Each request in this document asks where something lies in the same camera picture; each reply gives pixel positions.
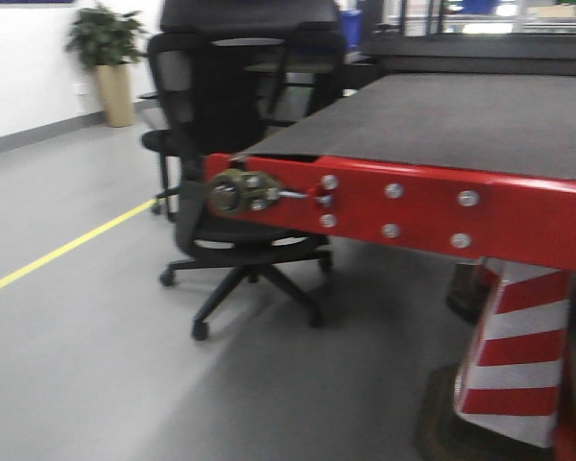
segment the blue bin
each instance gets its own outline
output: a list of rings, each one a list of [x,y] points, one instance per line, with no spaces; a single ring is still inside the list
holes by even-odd
[[[356,48],[361,42],[361,16],[363,12],[360,10],[346,10],[342,12],[342,30],[348,48]]]
[[[463,0],[462,14],[493,14],[498,0]]]

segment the gray table top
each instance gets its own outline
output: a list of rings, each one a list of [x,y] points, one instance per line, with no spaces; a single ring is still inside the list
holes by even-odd
[[[576,180],[576,77],[390,75],[246,153]]]

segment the yellow floor line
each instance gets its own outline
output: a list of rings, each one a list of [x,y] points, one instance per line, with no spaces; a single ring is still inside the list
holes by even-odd
[[[21,279],[22,277],[30,274],[31,272],[35,271],[36,269],[44,266],[45,264],[47,264],[48,262],[53,261],[54,259],[67,254],[68,252],[70,252],[71,250],[74,250],[75,248],[83,245],[83,243],[88,242],[89,240],[91,240],[94,237],[97,237],[98,235],[100,235],[103,232],[108,231],[111,228],[114,228],[115,226],[117,226],[118,224],[123,223],[124,221],[132,218],[133,216],[137,215],[138,213],[140,213],[141,211],[148,209],[150,206],[152,206],[152,204],[154,203],[155,200],[148,200],[147,202],[145,202],[144,204],[141,204],[139,206],[135,206],[133,209],[126,211],[124,214],[119,215],[118,217],[116,217],[115,219],[111,219],[110,221],[108,221],[107,223],[104,223],[102,226],[99,226],[98,228],[91,230],[88,233],[85,233],[84,235],[82,235],[81,237],[78,237],[74,240],[71,240],[70,242],[66,243],[65,245],[62,245],[61,247],[59,247],[58,249],[54,250],[53,252],[40,257],[39,259],[37,259],[36,261],[31,262],[30,264],[17,269],[14,272],[11,272],[10,274],[8,274],[5,277],[2,277],[0,279],[0,289],[4,288],[5,286],[13,283],[14,281],[16,281],[17,279]]]

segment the green leaves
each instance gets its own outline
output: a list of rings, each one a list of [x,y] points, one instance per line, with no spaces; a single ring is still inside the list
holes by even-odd
[[[94,8],[81,8],[71,25],[66,50],[77,51],[88,70],[95,65],[138,62],[144,54],[136,48],[136,41],[147,34],[143,24],[135,19],[140,13],[116,13],[101,3]]]

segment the beige plant pot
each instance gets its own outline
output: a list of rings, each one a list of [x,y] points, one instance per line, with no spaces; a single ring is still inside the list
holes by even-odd
[[[111,127],[128,127],[134,123],[128,65],[97,65],[96,80],[100,88],[107,123]]]

